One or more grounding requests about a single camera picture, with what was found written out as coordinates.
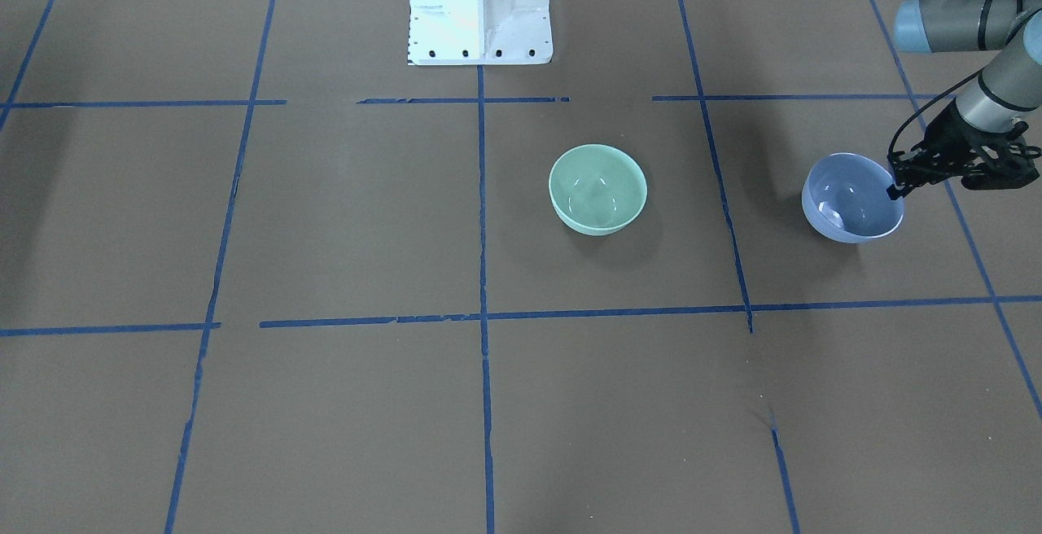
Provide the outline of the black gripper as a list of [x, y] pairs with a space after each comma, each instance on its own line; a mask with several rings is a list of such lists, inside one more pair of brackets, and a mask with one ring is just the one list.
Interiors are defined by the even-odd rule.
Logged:
[[979, 148], [987, 131], [969, 122], [953, 100], [931, 121], [923, 140], [909, 153], [888, 153], [893, 183], [887, 195], [892, 201], [905, 198], [928, 186], [928, 178], [979, 178]]

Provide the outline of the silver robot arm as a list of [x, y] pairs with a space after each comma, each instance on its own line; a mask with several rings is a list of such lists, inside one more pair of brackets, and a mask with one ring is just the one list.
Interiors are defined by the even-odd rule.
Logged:
[[907, 0], [892, 37], [908, 53], [992, 51], [994, 59], [948, 90], [950, 101], [908, 151], [888, 148], [888, 196], [959, 179], [971, 191], [1037, 181], [1038, 146], [1027, 117], [1040, 108], [1040, 0]]

